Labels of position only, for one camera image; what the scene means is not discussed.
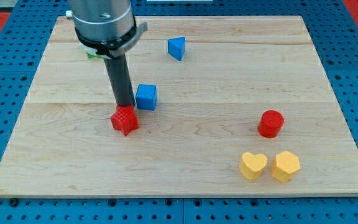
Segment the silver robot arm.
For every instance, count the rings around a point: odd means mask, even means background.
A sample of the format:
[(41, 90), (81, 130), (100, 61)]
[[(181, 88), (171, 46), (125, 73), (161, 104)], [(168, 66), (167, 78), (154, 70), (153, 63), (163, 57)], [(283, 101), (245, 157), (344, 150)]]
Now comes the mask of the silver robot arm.
[(130, 0), (69, 0), (78, 40), (93, 55), (118, 58), (148, 30), (137, 24)]

